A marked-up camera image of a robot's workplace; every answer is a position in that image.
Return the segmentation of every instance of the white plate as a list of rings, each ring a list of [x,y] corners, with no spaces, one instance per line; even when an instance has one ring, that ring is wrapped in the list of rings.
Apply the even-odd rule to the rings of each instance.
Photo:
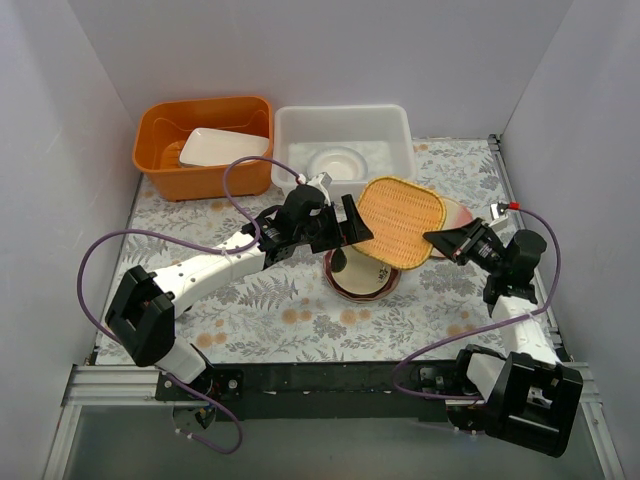
[[[214,128],[196,128],[180,152],[184,167],[229,165],[242,157],[264,155],[269,139]]]
[[[317,152],[307,167],[309,178],[327,172],[331,180],[362,180],[367,175],[367,162],[352,148],[332,147]]]
[[[389,281],[391,267],[375,258],[367,257],[351,247],[342,249],[347,266],[341,272],[332,273],[334,281],[344,290],[356,295],[370,295]]]

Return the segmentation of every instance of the metal frame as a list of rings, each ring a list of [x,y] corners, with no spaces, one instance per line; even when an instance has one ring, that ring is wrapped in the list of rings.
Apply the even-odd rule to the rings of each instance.
[[[500,152],[500,145],[496,136],[488,139],[491,154],[498,166],[498,173],[505,187],[509,201],[514,201],[513,191],[507,176],[504,159]],[[524,222],[520,213],[516,214],[516,222],[520,227]],[[535,283],[543,300],[547,299],[542,278],[536,269]],[[558,325],[551,310],[548,311],[551,334],[554,344],[562,346],[562,339]],[[602,403],[598,389],[593,381],[593,375],[586,363],[566,363],[568,367],[580,371],[584,380],[580,407],[588,422],[592,441],[600,461],[605,478],[624,478],[622,467],[618,460],[605,418],[602,414]],[[54,438],[49,460],[47,462],[45,479],[61,479],[64,476],[71,448],[78,427],[83,406],[167,406],[197,407],[205,403],[184,401],[158,401],[156,393],[160,382],[161,372],[154,367],[138,368],[136,366],[84,366],[74,367],[71,372],[67,390],[65,392],[61,418]],[[464,406],[473,402],[447,401],[447,406]]]

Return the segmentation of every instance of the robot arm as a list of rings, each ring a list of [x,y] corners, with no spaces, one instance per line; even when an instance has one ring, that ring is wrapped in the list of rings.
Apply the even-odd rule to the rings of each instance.
[[[175,336],[175,319],[216,289],[260,272],[291,257],[298,246],[313,253],[370,240],[373,234],[360,218],[351,195],[342,197],[347,219],[338,222],[320,174],[298,185],[284,205],[263,211],[256,223],[260,239],[233,255],[198,255],[171,267],[146,272],[127,271],[107,311],[106,322],[140,367],[156,365],[195,390],[209,393],[211,365],[193,345]],[[255,237],[249,223],[218,248],[232,250]]]
[[[494,206],[494,218],[507,207]],[[519,230],[505,247],[478,218],[424,238],[458,265],[471,260],[489,273],[483,299],[494,322],[538,308],[531,281],[547,244],[537,233]],[[459,380],[468,390],[475,386],[485,400],[488,435],[559,457],[580,401],[580,373],[562,364],[533,317],[501,332],[507,357],[469,345],[458,354]]]

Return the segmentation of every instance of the wicker placemat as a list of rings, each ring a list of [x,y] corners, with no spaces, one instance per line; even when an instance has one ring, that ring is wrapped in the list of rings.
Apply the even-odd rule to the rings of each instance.
[[[446,217],[435,192],[395,177],[369,182],[358,211],[374,239],[353,248],[399,270],[417,268],[429,258],[433,247],[422,234],[442,229]]]

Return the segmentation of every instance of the table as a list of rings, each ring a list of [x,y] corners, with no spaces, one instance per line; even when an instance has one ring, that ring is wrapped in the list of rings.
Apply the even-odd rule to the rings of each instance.
[[[484,140],[414,141],[418,183],[488,217],[489,205],[505,200],[505,190],[489,145]],[[240,203],[252,214],[282,203],[271,187]],[[142,180],[131,227],[214,246],[246,223],[226,199],[171,203]],[[501,232],[504,241],[515,223]],[[162,240],[129,236],[111,288],[122,274],[141,264],[147,271],[195,255]],[[218,289],[176,320],[176,333],[216,363],[399,360],[444,337],[490,323],[481,292],[486,274],[475,265],[459,267],[429,260],[404,272],[397,289],[377,302],[360,305],[332,291],[321,270],[322,255],[308,247],[259,274]],[[502,350],[498,332],[473,337],[474,343]],[[455,358],[462,340],[425,358]],[[98,342],[96,364],[132,361],[106,337]]]

